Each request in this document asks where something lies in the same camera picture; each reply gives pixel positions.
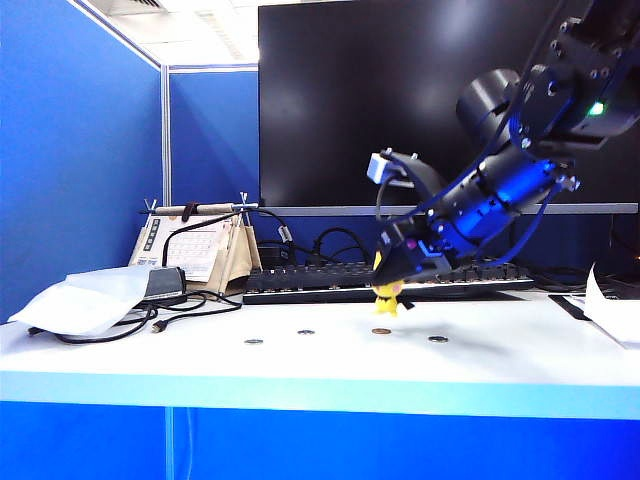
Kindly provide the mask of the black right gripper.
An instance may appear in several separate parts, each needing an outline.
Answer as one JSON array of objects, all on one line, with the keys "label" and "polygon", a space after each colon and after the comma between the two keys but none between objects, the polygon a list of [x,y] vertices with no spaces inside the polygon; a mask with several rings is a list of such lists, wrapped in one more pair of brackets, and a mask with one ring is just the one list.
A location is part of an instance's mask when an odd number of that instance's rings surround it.
[{"label": "black right gripper", "polygon": [[372,285],[427,282],[463,267],[424,216],[387,218],[376,244]]}]

